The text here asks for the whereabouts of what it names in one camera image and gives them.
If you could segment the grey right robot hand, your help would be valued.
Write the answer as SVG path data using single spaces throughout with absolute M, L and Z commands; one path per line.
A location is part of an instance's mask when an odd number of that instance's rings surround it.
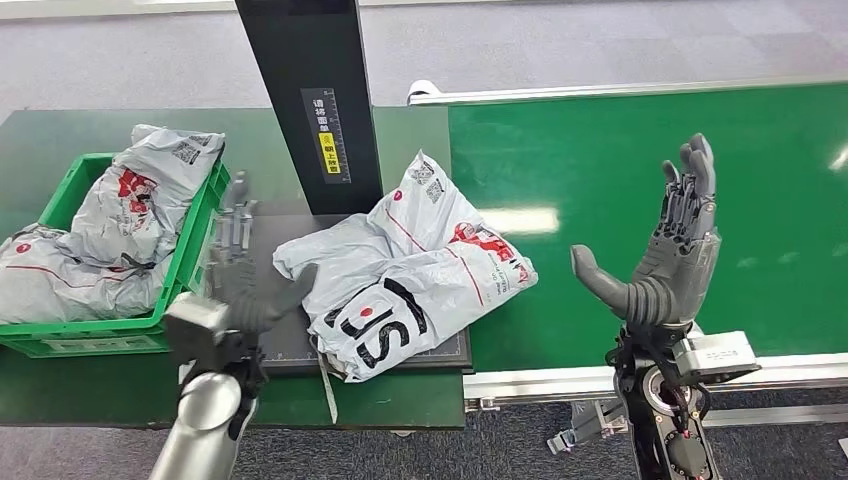
M 713 275 L 721 244 L 713 150 L 696 133 L 681 145 L 679 158 L 680 168 L 662 163 L 660 215 L 630 281 L 601 268 L 588 246 L 570 247 L 576 278 L 630 326 L 690 325 Z

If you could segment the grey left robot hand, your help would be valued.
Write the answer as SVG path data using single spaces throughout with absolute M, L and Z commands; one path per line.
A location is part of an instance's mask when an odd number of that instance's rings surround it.
M 208 254 L 207 292 L 228 307 L 227 326 L 255 334 L 274 329 L 302 306 L 312 291 L 319 267 L 307 264 L 287 285 L 273 291 L 260 284 L 251 251 L 253 211 L 248 174 L 236 172 L 226 187 L 215 218 L 215 236 Z

